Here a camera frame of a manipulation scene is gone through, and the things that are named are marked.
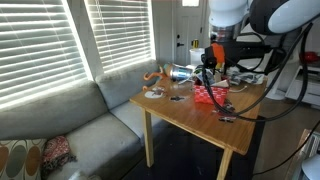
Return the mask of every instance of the white window blind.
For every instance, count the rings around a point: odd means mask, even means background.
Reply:
[[[0,108],[88,79],[65,5],[0,1]]]
[[[86,0],[104,72],[155,59],[150,0]]]

